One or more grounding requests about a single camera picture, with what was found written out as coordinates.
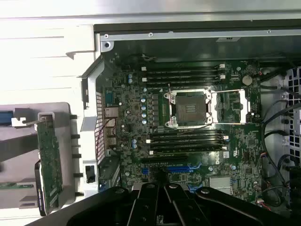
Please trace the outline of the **metal socket cover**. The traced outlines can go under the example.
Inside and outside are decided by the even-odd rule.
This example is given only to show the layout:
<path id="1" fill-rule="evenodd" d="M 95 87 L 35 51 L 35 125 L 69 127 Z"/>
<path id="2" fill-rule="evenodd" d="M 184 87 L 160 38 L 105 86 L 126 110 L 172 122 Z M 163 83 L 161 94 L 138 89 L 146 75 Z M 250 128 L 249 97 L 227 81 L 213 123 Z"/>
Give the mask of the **metal socket cover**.
<path id="1" fill-rule="evenodd" d="M 213 91 L 207 95 L 208 123 L 241 125 L 251 111 L 244 89 Z"/>

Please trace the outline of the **perforated metal disk bay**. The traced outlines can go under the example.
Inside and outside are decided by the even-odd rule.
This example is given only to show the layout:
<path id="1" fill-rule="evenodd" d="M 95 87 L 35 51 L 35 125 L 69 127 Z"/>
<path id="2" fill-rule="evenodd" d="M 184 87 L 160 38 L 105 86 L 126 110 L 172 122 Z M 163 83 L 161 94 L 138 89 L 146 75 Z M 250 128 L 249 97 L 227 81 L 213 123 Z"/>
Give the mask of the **perforated metal disk bay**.
<path id="1" fill-rule="evenodd" d="M 284 85 L 290 91 L 301 96 L 301 67 L 287 72 Z M 301 164 L 301 107 L 290 110 L 282 119 L 286 120 L 284 129 L 288 133 L 283 138 L 285 152 L 290 154 L 297 164 Z"/>

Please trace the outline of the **blue expansion slot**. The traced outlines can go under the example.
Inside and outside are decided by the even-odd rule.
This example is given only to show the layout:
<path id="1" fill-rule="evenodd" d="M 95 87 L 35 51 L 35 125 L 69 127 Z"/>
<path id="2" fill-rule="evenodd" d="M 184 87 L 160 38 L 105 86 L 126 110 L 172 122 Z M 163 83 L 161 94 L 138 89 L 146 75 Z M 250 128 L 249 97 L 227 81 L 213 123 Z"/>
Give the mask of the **blue expansion slot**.
<path id="1" fill-rule="evenodd" d="M 156 172 L 159 170 L 163 170 L 167 173 L 192 173 L 193 171 L 199 169 L 202 166 L 202 163 L 198 163 L 197 165 L 171 165 L 171 166 L 148 166 L 142 168 L 143 175 L 149 175 L 151 172 Z"/>

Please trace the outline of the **silver finned chipset heatsink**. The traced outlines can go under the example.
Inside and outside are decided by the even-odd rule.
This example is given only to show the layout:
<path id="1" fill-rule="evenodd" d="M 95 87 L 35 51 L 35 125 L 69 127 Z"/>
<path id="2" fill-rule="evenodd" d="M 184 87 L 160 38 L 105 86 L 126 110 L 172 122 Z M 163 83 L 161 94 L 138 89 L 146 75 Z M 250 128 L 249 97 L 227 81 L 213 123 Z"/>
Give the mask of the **silver finned chipset heatsink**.
<path id="1" fill-rule="evenodd" d="M 230 188 L 230 177 L 210 177 L 209 186 L 214 189 Z"/>

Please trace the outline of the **black open PC case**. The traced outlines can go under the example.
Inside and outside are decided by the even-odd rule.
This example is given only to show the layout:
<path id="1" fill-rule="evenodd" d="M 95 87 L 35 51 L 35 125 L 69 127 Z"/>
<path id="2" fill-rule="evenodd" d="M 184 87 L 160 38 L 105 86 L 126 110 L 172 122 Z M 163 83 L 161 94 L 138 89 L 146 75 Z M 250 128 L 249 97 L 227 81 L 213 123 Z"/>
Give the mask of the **black open PC case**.
<path id="1" fill-rule="evenodd" d="M 237 42 L 218 43 L 219 37 L 241 37 Z M 256 165 L 261 179 L 258 203 L 251 203 L 294 220 L 301 226 L 301 164 L 285 152 L 283 138 L 290 110 L 301 107 L 301 96 L 284 85 L 287 72 L 301 67 L 301 29 L 246 31 L 126 31 L 120 34 L 96 34 L 100 54 L 82 75 L 84 119 L 81 127 L 82 146 L 91 147 L 95 157 L 84 165 L 94 165 L 95 184 L 92 197 L 99 191 L 99 173 L 95 131 L 99 117 L 97 79 L 105 68 L 107 57 L 129 55 L 155 57 L 159 62 L 186 61 L 252 61 L 259 65 L 261 97 L 261 153 Z M 144 183 L 134 186 L 139 190 Z M 182 226 L 169 202 L 164 185 L 160 188 L 155 226 Z"/>

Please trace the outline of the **green Dell motherboard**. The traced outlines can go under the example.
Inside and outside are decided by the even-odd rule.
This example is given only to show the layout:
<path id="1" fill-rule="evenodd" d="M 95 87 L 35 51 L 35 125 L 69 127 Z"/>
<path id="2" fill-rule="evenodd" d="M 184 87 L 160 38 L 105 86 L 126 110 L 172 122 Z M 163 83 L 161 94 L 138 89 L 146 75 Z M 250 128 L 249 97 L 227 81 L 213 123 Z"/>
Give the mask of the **green Dell motherboard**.
<path id="1" fill-rule="evenodd" d="M 171 90 L 208 89 L 213 91 L 244 89 L 250 101 L 251 111 L 247 115 L 247 123 L 241 125 L 211 124 L 200 129 L 172 129 L 165 126 L 169 120 L 168 100 L 163 97 L 168 87 L 147 87 L 142 77 L 147 77 L 141 67 L 197 67 L 216 66 L 225 67 L 217 70 L 219 75 L 225 75 L 219 85 L 170 87 Z M 146 55 L 129 55 L 124 58 L 107 57 L 105 68 L 97 79 L 97 97 L 99 117 L 95 131 L 95 144 L 98 164 L 99 191 L 113 186 L 122 186 L 133 190 L 140 183 L 149 183 L 155 172 L 142 174 L 142 168 L 148 166 L 197 165 L 202 166 L 192 173 L 168 173 L 167 178 L 172 183 L 178 183 L 188 189 L 188 183 L 202 182 L 209 187 L 210 177 L 230 177 L 231 187 L 217 189 L 226 194 L 251 203 L 258 203 L 261 191 L 261 179 L 256 165 L 261 153 L 261 97 L 259 65 L 252 61 L 186 61 L 159 62 L 155 57 Z M 242 83 L 242 78 L 250 75 L 253 82 L 250 86 Z M 116 119 L 116 146 L 107 146 L 105 123 L 105 88 L 115 90 L 115 106 L 119 108 Z M 168 131 L 188 132 L 194 130 L 220 129 L 224 134 L 215 136 L 229 136 L 229 140 L 216 141 L 224 143 L 223 151 L 149 155 L 150 145 L 146 139 L 151 134 L 167 133 Z M 188 156 L 186 161 L 168 161 L 141 163 L 141 158 L 159 156 Z"/>

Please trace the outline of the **RAM slot with black clips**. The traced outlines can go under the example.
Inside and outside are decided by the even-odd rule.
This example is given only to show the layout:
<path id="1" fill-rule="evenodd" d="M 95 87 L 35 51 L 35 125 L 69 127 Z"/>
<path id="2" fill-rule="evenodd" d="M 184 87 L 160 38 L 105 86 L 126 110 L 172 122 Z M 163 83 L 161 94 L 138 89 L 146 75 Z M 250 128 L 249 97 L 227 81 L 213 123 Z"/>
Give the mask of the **RAM slot with black clips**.
<path id="1" fill-rule="evenodd" d="M 175 71 L 175 72 L 148 72 L 147 77 L 158 76 L 217 76 L 218 71 Z"/>
<path id="2" fill-rule="evenodd" d="M 170 143 L 170 144 L 152 144 L 151 149 L 174 149 L 174 148 L 193 148 L 193 147 L 211 147 L 211 146 L 223 146 L 224 143 L 218 142 L 200 142 L 200 143 Z"/>
<path id="3" fill-rule="evenodd" d="M 224 134 L 224 130 L 220 129 L 206 129 L 206 130 L 194 130 L 188 132 L 176 132 L 176 131 L 168 131 L 167 133 L 154 133 L 151 134 L 150 137 L 163 137 L 163 136 L 186 136 L 186 135 L 217 135 Z"/>
<path id="4" fill-rule="evenodd" d="M 147 82 L 147 87 L 190 87 L 190 86 L 211 86 L 211 85 L 219 85 L 220 81 L 193 81 L 193 82 Z"/>

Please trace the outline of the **RAM slot with white clips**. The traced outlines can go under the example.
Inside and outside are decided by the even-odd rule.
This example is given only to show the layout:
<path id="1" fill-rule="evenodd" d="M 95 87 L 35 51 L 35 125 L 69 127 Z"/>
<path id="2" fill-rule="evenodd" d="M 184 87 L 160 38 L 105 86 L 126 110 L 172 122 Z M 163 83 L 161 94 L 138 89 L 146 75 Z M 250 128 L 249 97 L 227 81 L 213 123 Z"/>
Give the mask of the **RAM slot with white clips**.
<path id="1" fill-rule="evenodd" d="M 142 77 L 142 82 L 190 82 L 204 81 L 216 82 L 225 79 L 225 75 L 205 75 L 205 76 L 159 76 L 159 77 Z"/>
<path id="2" fill-rule="evenodd" d="M 204 146 L 204 147 L 183 147 L 183 148 L 159 148 L 149 150 L 149 155 L 164 155 L 164 154 L 184 154 L 184 153 L 200 153 L 223 151 L 226 146 Z"/>
<path id="3" fill-rule="evenodd" d="M 217 71 L 225 69 L 225 67 L 216 66 L 197 66 L 197 67 L 163 67 L 163 68 L 154 68 L 142 66 L 142 72 L 175 72 L 175 71 Z"/>
<path id="4" fill-rule="evenodd" d="M 229 136 L 175 136 L 175 137 L 153 137 L 151 139 L 146 139 L 146 144 L 158 144 L 158 143 L 169 143 L 169 142 L 205 142 L 205 141 L 223 141 L 229 140 Z"/>

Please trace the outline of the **grey parts rack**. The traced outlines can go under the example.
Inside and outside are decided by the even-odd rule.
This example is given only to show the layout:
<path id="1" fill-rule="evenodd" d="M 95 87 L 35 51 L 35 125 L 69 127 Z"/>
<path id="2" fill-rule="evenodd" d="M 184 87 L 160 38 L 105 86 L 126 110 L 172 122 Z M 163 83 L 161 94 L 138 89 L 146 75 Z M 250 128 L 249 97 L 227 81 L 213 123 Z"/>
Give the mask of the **grey parts rack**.
<path id="1" fill-rule="evenodd" d="M 40 113 L 54 115 L 55 135 L 60 149 L 63 190 L 59 194 L 59 207 L 72 204 L 76 198 L 73 169 L 73 141 L 78 136 L 72 133 L 76 116 L 71 114 L 66 102 L 0 105 L 0 111 L 13 111 L 11 126 L 0 126 L 0 183 L 13 182 L 32 184 L 30 189 L 0 190 L 0 209 L 38 208 L 34 165 L 38 157 L 38 137 L 35 124 Z"/>

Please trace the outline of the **green RAM stick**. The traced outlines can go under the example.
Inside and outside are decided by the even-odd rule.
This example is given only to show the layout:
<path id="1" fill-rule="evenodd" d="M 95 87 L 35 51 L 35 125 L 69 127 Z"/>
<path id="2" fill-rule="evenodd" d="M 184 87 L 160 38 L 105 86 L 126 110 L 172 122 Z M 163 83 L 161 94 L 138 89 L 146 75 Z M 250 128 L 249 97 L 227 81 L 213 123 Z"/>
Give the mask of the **green RAM stick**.
<path id="1" fill-rule="evenodd" d="M 0 183 L 0 190 L 10 190 L 10 189 L 30 189 L 34 188 L 32 184 L 18 184 L 13 182 Z"/>

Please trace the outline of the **black case lock tab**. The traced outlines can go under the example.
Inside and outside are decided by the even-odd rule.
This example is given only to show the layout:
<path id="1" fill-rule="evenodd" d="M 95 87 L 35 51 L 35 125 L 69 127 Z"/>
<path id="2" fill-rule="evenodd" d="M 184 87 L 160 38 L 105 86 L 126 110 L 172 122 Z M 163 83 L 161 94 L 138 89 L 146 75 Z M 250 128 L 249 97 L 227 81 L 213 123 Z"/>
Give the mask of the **black case lock tab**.
<path id="1" fill-rule="evenodd" d="M 85 166 L 86 171 L 86 183 L 94 183 L 95 182 L 95 167 L 94 165 Z"/>

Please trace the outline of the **blue rear port connector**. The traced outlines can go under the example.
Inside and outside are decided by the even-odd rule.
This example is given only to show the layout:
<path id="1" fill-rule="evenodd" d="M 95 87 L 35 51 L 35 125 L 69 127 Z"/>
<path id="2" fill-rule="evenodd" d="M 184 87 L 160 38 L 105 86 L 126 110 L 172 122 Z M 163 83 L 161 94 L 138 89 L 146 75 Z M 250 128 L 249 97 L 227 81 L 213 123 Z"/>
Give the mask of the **blue rear port connector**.
<path id="1" fill-rule="evenodd" d="M 107 107 L 115 106 L 115 90 L 113 88 L 105 88 L 105 104 Z"/>

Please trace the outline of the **white case wall sticker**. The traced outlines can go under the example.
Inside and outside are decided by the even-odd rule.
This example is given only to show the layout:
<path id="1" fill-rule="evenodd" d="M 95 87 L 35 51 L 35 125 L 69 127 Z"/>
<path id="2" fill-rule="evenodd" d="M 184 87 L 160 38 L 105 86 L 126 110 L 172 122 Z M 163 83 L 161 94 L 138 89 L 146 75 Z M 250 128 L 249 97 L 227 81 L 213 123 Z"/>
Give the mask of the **white case wall sticker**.
<path id="1" fill-rule="evenodd" d="M 224 42 L 237 42 L 241 37 L 219 37 L 216 42 L 224 43 Z"/>

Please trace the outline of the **CPU socket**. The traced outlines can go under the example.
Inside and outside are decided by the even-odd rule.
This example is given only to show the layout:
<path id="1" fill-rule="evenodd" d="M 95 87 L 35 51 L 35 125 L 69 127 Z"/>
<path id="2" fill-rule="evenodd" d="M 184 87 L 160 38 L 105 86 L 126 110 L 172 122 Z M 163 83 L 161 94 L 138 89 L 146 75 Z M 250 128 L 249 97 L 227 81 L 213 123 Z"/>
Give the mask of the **CPU socket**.
<path id="1" fill-rule="evenodd" d="M 168 92 L 163 95 L 168 100 L 169 120 L 165 126 L 172 129 L 200 129 L 208 123 L 208 89 L 172 90 L 173 104 L 169 104 Z"/>

